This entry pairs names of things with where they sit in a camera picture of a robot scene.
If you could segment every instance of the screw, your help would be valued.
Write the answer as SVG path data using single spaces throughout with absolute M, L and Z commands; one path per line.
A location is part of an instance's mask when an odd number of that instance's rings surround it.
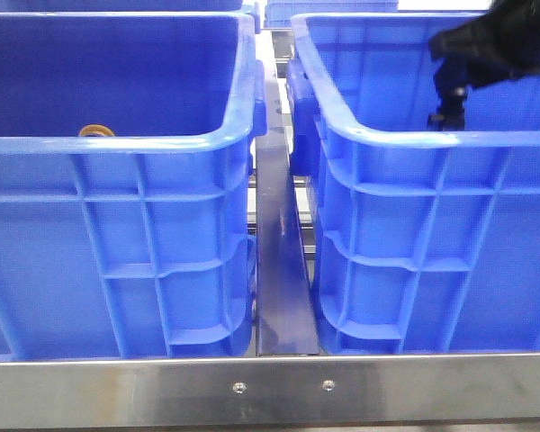
M 334 388 L 336 387 L 336 383 L 332 380 L 326 380 L 322 383 L 322 390 L 324 392 L 332 392 Z
M 232 391 L 236 394 L 242 394 L 246 391 L 247 386 L 243 382 L 234 382 L 232 385 Z

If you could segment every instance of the metal rail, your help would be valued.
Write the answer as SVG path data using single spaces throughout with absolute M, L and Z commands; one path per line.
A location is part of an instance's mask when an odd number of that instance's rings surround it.
M 300 220 L 288 163 L 272 33 L 258 36 L 268 133 L 256 139 L 257 321 L 260 356 L 319 353 Z
M 0 364 L 0 428 L 540 418 L 540 354 Z

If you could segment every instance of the metal shelf rack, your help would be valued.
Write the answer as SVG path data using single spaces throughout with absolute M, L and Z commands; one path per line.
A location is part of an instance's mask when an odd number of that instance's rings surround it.
M 256 355 L 0 364 L 0 429 L 364 431 L 381 423 L 540 419 L 540 354 L 320 355 L 272 33 L 258 38 L 269 132 L 256 142 Z M 288 40 L 284 32 L 280 38 Z

